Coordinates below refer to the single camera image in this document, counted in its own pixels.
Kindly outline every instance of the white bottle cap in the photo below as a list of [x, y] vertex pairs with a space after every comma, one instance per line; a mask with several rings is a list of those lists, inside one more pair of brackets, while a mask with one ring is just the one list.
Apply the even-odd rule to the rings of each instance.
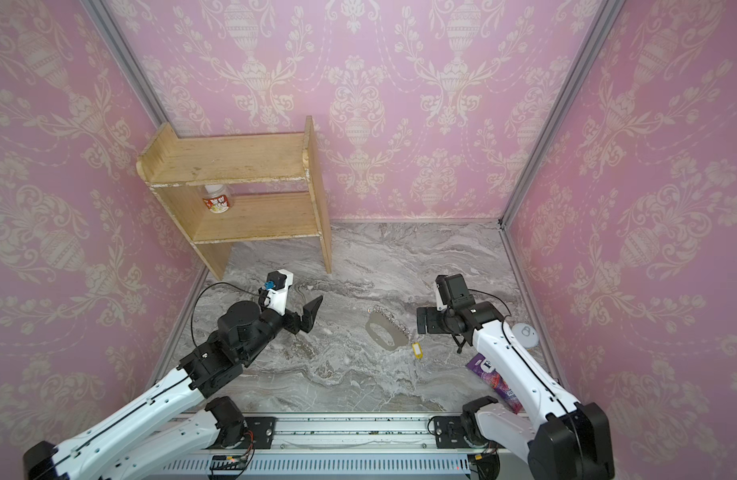
[[523, 348], [533, 349], [539, 345], [539, 336], [536, 335], [536, 330], [528, 323], [516, 323], [512, 327], [512, 331]]
[[209, 192], [210, 194], [214, 194], [214, 193], [220, 191], [222, 188], [224, 188], [224, 185], [222, 185], [222, 184], [219, 184], [219, 185], [206, 185], [206, 191]]

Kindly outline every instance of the wooden shelf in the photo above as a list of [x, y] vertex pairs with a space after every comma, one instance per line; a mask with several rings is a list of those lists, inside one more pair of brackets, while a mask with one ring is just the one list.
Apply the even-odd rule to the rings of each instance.
[[309, 192], [244, 195], [232, 200], [232, 207], [223, 214], [203, 209], [206, 212], [192, 235], [196, 244], [318, 236]]
[[[316, 158], [312, 117], [292, 134], [177, 138], [160, 126], [136, 161], [139, 176], [195, 252], [221, 279], [232, 243], [317, 236], [331, 273], [331, 223]], [[221, 214], [209, 212], [202, 185], [306, 180], [308, 191], [242, 195]]]

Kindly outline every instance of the purple snack bag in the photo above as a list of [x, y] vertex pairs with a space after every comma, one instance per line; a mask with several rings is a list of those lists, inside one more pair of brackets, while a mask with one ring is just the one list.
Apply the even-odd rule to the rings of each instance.
[[523, 410], [523, 406], [520, 405], [520, 400], [518, 400], [512, 390], [509, 389], [507, 383], [502, 379], [502, 376], [493, 370], [493, 366], [488, 360], [486, 360], [486, 357], [478, 353], [472, 358], [472, 360], [469, 360], [467, 368], [475, 372], [475, 375], [478, 375], [484, 382], [490, 385], [491, 388], [499, 394], [499, 397], [508, 404], [509, 408], [512, 408], [514, 413]]

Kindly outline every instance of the pink wallpaper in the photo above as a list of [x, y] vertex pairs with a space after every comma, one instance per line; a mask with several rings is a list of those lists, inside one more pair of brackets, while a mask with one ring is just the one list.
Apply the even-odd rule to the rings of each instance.
[[179, 134], [313, 115], [331, 218], [413, 219], [501, 216], [599, 0], [106, 3]]
[[737, 1], [624, 5], [511, 233], [619, 478], [737, 478]]
[[145, 386], [194, 272], [154, 126], [75, 0], [0, 0], [0, 478]]

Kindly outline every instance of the shelf board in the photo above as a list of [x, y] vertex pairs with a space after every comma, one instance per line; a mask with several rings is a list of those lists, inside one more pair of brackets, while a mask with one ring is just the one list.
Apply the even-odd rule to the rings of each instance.
[[218, 244], [318, 236], [308, 192], [244, 195], [233, 197], [232, 200], [232, 206], [224, 213], [213, 214], [206, 209], [192, 234], [193, 243]]
[[177, 138], [165, 124], [159, 140], [140, 156], [137, 169], [150, 187], [305, 180], [304, 136]]

